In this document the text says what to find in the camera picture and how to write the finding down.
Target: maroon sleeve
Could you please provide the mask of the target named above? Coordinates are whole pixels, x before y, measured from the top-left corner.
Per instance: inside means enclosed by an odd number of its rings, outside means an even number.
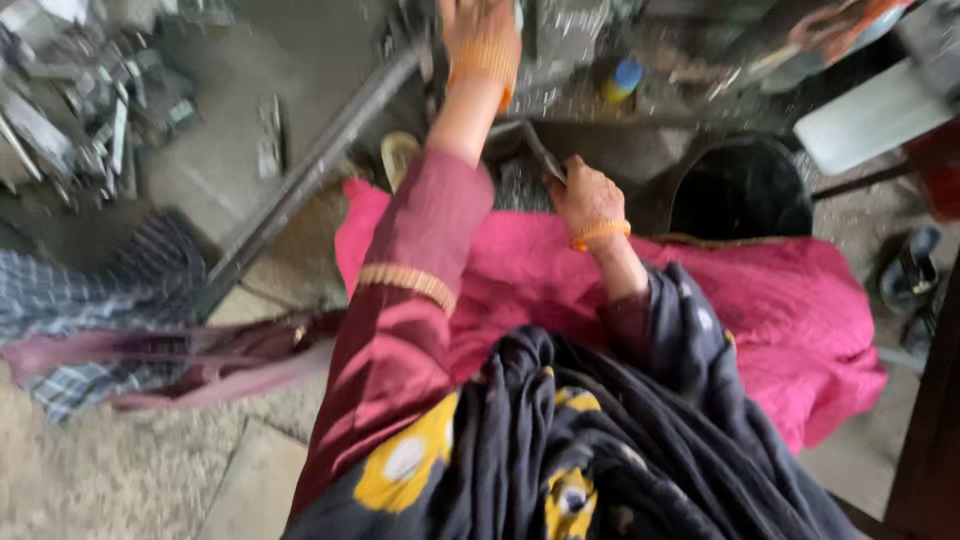
[[[484,172],[427,150],[411,162],[373,233],[366,263],[412,266],[459,292],[470,242],[492,205]],[[290,519],[453,390],[449,342],[444,311],[432,300],[391,286],[357,288],[337,334]]]
[[[642,362],[650,347],[650,293],[633,294],[597,309],[620,361]]]

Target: pink cloth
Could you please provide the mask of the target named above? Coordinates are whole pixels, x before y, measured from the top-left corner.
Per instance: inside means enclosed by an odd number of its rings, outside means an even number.
[[[359,179],[344,191],[350,212],[337,233],[337,262],[352,295],[390,196]],[[709,250],[631,242],[648,263],[680,261],[701,285],[736,337],[747,393],[793,452],[819,444],[873,405],[886,381],[872,345],[873,319],[832,244],[798,238]],[[596,315],[605,303],[590,255],[567,248],[561,218],[493,212],[474,238],[450,320],[448,365],[457,370],[451,375],[466,380],[493,342],[527,323],[607,349]]]

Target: orange bangle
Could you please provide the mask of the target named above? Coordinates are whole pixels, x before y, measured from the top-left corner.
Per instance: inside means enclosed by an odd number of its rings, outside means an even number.
[[[630,222],[626,219],[608,219],[607,221],[591,223],[570,238],[570,249],[584,252],[587,250],[587,240],[604,234],[615,233],[624,233],[629,236]]]
[[[520,54],[494,37],[470,37],[457,44],[450,58],[450,76],[446,81],[449,91],[453,85],[470,76],[484,75],[503,85],[503,100],[500,112],[503,112],[514,99],[516,88],[516,70],[520,65]]]
[[[357,286],[389,285],[411,289],[437,303],[446,316],[457,307],[457,295],[440,278],[402,264],[364,264],[357,274]]]

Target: floor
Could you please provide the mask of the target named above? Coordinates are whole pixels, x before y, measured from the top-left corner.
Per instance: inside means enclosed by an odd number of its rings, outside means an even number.
[[[304,6],[311,12],[289,16]],[[169,44],[169,57],[205,88],[199,101],[204,124],[145,167],[152,199],[179,206],[213,250],[228,246],[276,189],[254,175],[257,100],[280,94],[296,160],[375,65],[370,36],[380,18],[373,0],[242,0],[241,7],[253,14],[249,25],[206,35],[183,28]],[[291,20],[300,26],[286,26]],[[341,50],[350,53],[332,54]],[[334,63],[303,68],[317,58]],[[211,71],[211,65],[219,71]],[[423,128],[402,113],[380,124],[381,131]],[[628,190],[676,163],[691,139],[676,130],[624,129],[602,140],[594,131],[555,127],[544,142],[559,157],[583,153]],[[369,141],[366,146],[375,149]],[[612,152],[616,147],[629,152]],[[883,165],[877,160],[869,167]],[[856,172],[870,172],[869,167]],[[814,189],[840,180],[808,178]],[[338,185],[317,193],[211,322],[344,305],[347,297],[332,255],[333,233],[347,210]],[[834,241],[853,273],[869,285],[885,240],[926,220],[916,189],[898,182],[820,205],[816,234]],[[936,254],[943,268],[952,264],[960,245],[960,230],[946,233]],[[875,315],[877,343],[895,346],[899,321],[882,306],[875,306]],[[320,378],[201,410],[120,415],[101,408],[55,427],[42,423],[36,407],[8,379],[6,368],[0,369],[2,540],[276,537],[325,387]],[[804,451],[801,461],[828,489],[880,516],[918,386],[915,373],[892,367],[875,409],[852,419],[819,448]],[[255,523],[249,521],[250,508],[258,510]]]

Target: checkered cloth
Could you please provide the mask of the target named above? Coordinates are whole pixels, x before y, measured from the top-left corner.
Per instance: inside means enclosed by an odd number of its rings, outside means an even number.
[[[190,322],[205,279],[200,252],[171,214],[148,216],[91,274],[0,250],[0,349],[15,339],[82,329],[180,328]],[[170,384],[184,370],[171,362],[62,365],[24,387],[56,423],[111,395]]]

